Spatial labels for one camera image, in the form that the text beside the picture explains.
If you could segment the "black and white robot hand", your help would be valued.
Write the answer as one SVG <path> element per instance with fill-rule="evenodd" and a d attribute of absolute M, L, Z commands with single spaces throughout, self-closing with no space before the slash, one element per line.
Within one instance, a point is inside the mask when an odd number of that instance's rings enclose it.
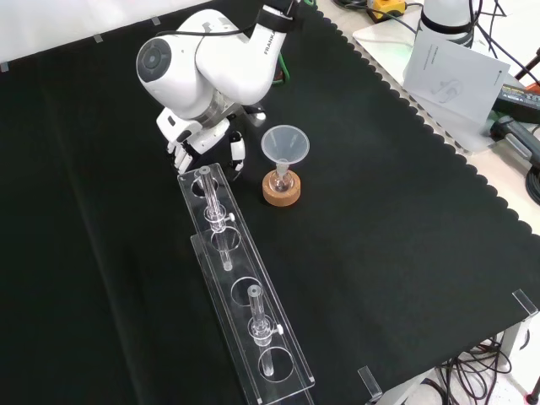
<path fill-rule="evenodd" d="M 167 153 L 174 159 L 177 174 L 183 175 L 189 171 L 199 158 L 227 138 L 231 155 L 227 178 L 236 180 L 244 169 L 246 158 L 243 135 L 231 126 L 238 116 L 232 113 L 214 127 L 205 128 L 197 121 L 182 120 L 172 110 L 164 108 L 156 123 L 168 142 Z"/>

